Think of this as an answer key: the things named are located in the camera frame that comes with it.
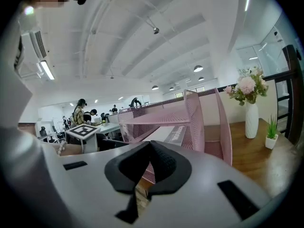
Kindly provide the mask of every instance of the pink flower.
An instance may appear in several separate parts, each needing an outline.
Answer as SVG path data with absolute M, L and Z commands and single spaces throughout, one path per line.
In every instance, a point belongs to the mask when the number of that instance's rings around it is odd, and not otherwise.
M 239 82 L 239 88 L 243 92 L 243 94 L 248 95 L 252 91 L 254 91 L 256 86 L 255 81 L 251 77 L 244 77 L 242 80 Z
M 225 91 L 226 91 L 227 94 L 230 94 L 230 93 L 232 92 L 231 86 L 227 86 L 227 87 L 225 88 Z
M 266 83 L 266 81 L 265 80 L 261 80 L 261 84 L 262 84 L 262 87 L 264 88 L 264 89 L 267 89 L 267 83 Z

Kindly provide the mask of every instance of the pink metal file rack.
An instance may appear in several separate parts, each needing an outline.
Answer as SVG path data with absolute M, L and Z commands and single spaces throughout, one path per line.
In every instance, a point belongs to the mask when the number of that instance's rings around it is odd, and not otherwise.
M 204 120 L 200 100 L 204 97 L 211 100 L 214 107 L 218 107 L 219 124 L 217 125 L 218 138 L 205 140 Z M 122 109 L 118 113 L 118 121 L 127 143 L 142 141 L 160 126 L 184 125 L 187 126 L 182 147 L 206 152 L 232 164 L 232 146 L 230 127 L 226 113 L 217 89 L 204 92 L 184 91 L 184 99 L 159 102 L 151 105 Z M 143 175 L 146 180 L 155 183 L 154 171 L 149 164 Z

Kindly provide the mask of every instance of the air vent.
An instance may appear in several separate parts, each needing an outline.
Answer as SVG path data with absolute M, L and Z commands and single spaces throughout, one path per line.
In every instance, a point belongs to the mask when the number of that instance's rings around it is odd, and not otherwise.
M 39 50 L 41 52 L 42 58 L 45 58 L 47 56 L 47 54 L 46 54 L 46 51 L 45 51 L 43 43 L 42 43 L 41 32 L 40 31 L 36 32 L 35 37 L 36 37 L 37 44 L 39 46 Z

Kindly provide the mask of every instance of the white vase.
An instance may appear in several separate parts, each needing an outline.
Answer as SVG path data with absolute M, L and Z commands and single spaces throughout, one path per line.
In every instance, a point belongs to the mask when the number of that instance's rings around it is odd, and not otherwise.
M 270 139 L 270 138 L 267 138 L 267 136 L 266 136 L 266 140 L 265 140 L 266 148 L 269 148 L 271 150 L 274 148 L 278 135 L 276 134 L 275 136 L 276 136 L 275 139 Z
M 249 139 L 253 139 L 257 135 L 258 128 L 258 108 L 257 105 L 246 102 L 246 124 L 245 135 Z

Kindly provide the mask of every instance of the person in black shirt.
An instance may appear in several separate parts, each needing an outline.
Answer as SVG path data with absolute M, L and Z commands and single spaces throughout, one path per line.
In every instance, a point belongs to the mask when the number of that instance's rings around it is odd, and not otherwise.
M 87 122 L 87 123 L 91 123 L 92 122 L 92 116 L 94 116 L 94 115 L 97 115 L 96 109 L 93 109 L 90 112 L 85 112 L 84 113 L 84 121 Z
M 112 112 L 113 112 L 113 113 L 117 112 L 116 105 L 114 105 L 114 107 L 112 108 Z

